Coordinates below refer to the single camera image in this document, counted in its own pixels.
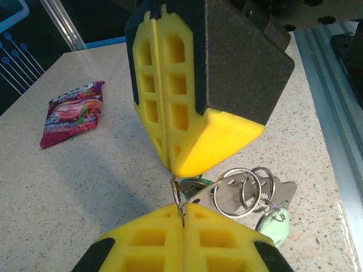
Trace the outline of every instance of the speckled white countertop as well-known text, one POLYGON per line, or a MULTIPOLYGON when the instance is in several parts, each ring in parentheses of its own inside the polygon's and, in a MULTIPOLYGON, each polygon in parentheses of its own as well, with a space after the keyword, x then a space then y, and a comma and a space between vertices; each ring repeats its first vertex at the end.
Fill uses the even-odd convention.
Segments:
MULTIPOLYGON (((287 52, 296 68, 266 132, 205 177, 264 166, 295 181, 281 253, 295 271, 360 271, 294 39, 287 52)), ((172 202, 132 100, 119 44, 64 54, 0 117, 2 271, 69 271, 102 233, 172 202), (93 80, 106 81, 98 127, 42 150, 48 101, 93 80)))

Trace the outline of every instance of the mint green key fob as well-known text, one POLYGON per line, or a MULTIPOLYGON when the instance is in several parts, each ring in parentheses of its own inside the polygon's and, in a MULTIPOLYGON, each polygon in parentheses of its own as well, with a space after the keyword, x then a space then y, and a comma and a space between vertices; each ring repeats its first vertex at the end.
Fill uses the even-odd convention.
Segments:
POLYGON ((283 244, 289 235, 290 216, 286 208, 271 210, 258 221, 256 231, 271 238, 276 247, 283 244))

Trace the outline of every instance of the yellow gripper pad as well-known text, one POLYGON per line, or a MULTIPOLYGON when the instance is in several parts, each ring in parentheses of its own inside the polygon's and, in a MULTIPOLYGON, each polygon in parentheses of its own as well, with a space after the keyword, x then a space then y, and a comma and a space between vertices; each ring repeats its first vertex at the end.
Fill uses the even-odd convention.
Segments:
POLYGON ((104 234, 73 272, 291 272, 272 240, 188 203, 185 227, 175 204, 104 234))
POLYGON ((292 72, 262 32, 231 32, 254 27, 246 24, 228 1, 144 0, 126 25, 136 112, 177 177, 197 176, 259 137, 292 72), (263 63, 246 63, 250 47, 262 48, 263 63))

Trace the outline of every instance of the snack bag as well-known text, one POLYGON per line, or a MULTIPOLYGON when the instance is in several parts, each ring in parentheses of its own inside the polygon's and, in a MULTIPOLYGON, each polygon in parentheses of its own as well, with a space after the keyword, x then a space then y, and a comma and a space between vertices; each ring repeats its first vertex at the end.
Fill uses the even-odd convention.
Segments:
POLYGON ((62 142, 72 135, 97 126, 101 117, 104 81, 85 84, 49 102, 42 148, 62 142))

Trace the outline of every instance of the candy wrapper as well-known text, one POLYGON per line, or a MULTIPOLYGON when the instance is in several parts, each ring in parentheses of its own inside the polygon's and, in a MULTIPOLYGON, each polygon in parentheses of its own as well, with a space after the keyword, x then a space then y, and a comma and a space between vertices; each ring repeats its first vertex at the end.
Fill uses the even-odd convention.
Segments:
POLYGON ((42 148, 48 148, 73 135, 97 126, 101 117, 104 81, 85 84, 49 102, 42 148))

